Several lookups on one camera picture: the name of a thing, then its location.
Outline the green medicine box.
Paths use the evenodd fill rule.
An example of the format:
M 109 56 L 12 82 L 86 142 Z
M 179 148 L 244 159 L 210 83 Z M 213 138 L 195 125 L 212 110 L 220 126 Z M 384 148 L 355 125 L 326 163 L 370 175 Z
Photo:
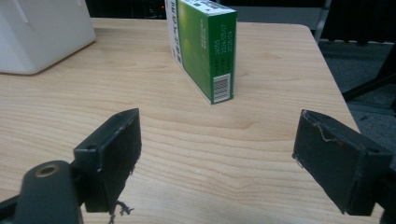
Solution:
M 210 104 L 233 99 L 237 12 L 211 0 L 164 0 L 175 62 Z

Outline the white metal stand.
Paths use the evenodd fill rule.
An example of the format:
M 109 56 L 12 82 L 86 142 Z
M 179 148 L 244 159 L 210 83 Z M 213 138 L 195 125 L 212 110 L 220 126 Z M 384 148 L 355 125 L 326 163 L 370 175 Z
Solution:
M 290 23 L 306 26 L 319 41 L 332 0 L 241 0 L 232 3 L 238 20 L 247 22 Z

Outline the white plastic storage box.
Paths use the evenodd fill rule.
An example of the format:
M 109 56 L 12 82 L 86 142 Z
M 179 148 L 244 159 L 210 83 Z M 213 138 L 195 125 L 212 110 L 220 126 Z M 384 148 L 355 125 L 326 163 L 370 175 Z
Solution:
M 85 0 L 0 0 L 0 73 L 36 74 L 94 40 Z

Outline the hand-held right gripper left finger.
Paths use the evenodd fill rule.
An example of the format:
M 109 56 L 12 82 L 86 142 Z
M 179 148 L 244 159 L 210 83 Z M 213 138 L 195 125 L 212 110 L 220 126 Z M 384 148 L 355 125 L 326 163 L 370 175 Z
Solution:
M 141 150 L 137 108 L 113 115 L 74 148 L 78 200 L 88 212 L 115 211 Z

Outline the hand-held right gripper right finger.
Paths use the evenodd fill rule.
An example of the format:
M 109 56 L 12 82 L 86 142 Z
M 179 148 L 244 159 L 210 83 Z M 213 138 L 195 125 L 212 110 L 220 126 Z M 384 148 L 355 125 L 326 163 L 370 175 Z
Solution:
M 341 212 L 369 216 L 378 203 L 393 215 L 393 153 L 327 115 L 303 110 L 292 157 Z

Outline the black tripod stand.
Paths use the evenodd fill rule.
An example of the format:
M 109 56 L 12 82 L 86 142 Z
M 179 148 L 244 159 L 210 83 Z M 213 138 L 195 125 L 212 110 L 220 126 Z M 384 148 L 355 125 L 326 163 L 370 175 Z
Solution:
M 365 93 L 377 90 L 390 83 L 396 83 L 396 44 L 394 44 L 381 66 L 378 75 L 349 91 L 343 92 L 344 99 L 348 102 Z

